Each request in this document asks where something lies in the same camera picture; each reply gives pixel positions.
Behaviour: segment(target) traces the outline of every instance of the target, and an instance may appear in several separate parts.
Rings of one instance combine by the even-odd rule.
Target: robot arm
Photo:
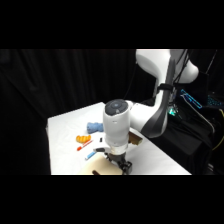
[[[154,107],[137,103],[130,110],[131,127],[148,138],[155,138],[162,135],[166,129],[167,107],[176,64],[169,49],[137,50],[136,55],[139,66],[157,78],[158,87],[166,87],[159,90]]]
[[[131,105],[131,127],[148,138],[159,137],[167,126],[167,107],[170,100],[171,89],[174,79],[180,74],[185,63],[187,50],[183,49],[138,49],[136,53],[139,66],[147,73],[157,78],[159,92],[156,96],[154,107],[141,104]],[[198,68],[188,61],[183,70],[180,82],[190,83],[198,76]]]
[[[136,52],[139,66],[147,73],[157,78],[158,93],[154,107],[148,107],[131,101],[113,100],[106,104],[103,112],[105,138],[96,142],[94,151],[104,152],[110,161],[115,161],[121,169],[130,168],[125,161],[128,148],[130,127],[148,138],[155,138],[163,134],[167,126],[167,108],[173,90],[174,78],[179,74],[176,60],[181,52],[169,49],[138,49]],[[183,73],[188,82],[193,81],[198,70],[189,64]]]

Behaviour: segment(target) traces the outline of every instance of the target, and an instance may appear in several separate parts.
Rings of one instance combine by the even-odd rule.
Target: black curtain
[[[194,49],[191,61],[209,75],[209,91],[224,96],[224,49]]]
[[[50,174],[45,130],[49,117],[122,99],[131,80],[127,99],[151,98],[155,79],[135,69],[135,52],[1,49],[0,173]]]

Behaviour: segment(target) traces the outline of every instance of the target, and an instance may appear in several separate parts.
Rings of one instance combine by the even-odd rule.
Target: blue toy
[[[103,124],[99,124],[99,123],[88,123],[87,124],[87,131],[89,134],[93,134],[97,131],[99,132],[104,132],[104,129],[103,129]]]

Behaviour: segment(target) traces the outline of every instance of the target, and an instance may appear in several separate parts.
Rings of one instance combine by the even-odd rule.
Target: white table
[[[98,103],[48,120],[52,175],[76,175],[86,165],[85,156],[92,152],[93,143],[77,152],[81,144],[76,137],[88,135],[88,122],[103,122],[104,106]],[[126,159],[133,164],[131,175],[190,175],[144,136],[131,131],[143,138],[139,146],[130,144],[127,151]],[[91,136],[94,140],[104,135],[97,132]]]

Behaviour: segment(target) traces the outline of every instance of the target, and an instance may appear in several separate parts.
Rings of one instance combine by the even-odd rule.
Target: orange toy
[[[83,144],[90,141],[90,140],[91,140],[91,135],[89,135],[89,136],[77,136],[76,137],[76,141],[79,142],[79,143],[83,143]]]

